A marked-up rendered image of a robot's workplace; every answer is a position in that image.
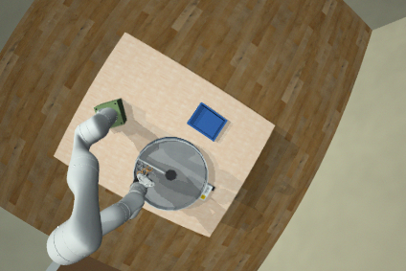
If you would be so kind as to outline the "blue rectangular crate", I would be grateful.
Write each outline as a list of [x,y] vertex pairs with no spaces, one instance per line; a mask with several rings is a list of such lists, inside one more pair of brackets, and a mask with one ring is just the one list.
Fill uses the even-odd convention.
[[[221,117],[221,118],[220,118]],[[200,103],[187,124],[214,142],[227,120],[213,111],[209,106]]]

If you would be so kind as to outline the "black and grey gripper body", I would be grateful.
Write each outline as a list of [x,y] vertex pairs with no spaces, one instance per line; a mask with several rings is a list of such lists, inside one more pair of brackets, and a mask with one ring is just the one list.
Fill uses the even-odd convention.
[[[136,178],[138,178],[138,179],[136,179]],[[131,186],[130,189],[135,186],[141,187],[145,191],[145,195],[146,195],[147,187],[154,187],[155,182],[152,179],[150,179],[149,177],[147,177],[146,175],[139,172],[137,174],[137,176],[135,177],[135,179],[133,180],[133,183],[130,186]]]

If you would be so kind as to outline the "grey round turning table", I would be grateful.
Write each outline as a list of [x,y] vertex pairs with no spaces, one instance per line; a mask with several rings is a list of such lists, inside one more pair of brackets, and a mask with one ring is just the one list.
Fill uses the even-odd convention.
[[177,137],[163,137],[153,142],[142,149],[133,169],[134,180],[137,169],[142,169],[136,165],[138,160],[138,164],[143,162],[144,167],[153,168],[152,171],[143,170],[155,182],[154,187],[147,187],[145,202],[169,212],[186,209],[198,199],[205,201],[215,187],[208,183],[208,167],[199,149]]

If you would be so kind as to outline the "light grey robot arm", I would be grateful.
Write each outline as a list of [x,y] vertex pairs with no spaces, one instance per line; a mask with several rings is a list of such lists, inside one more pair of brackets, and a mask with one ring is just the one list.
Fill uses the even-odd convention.
[[145,204],[145,191],[135,186],[119,202],[100,212],[100,165],[89,149],[107,135],[118,115],[111,107],[97,113],[100,114],[76,127],[67,172],[67,183],[75,196],[74,209],[71,217],[56,227],[47,241],[50,258],[61,265],[76,263],[96,252],[104,235],[135,218]]

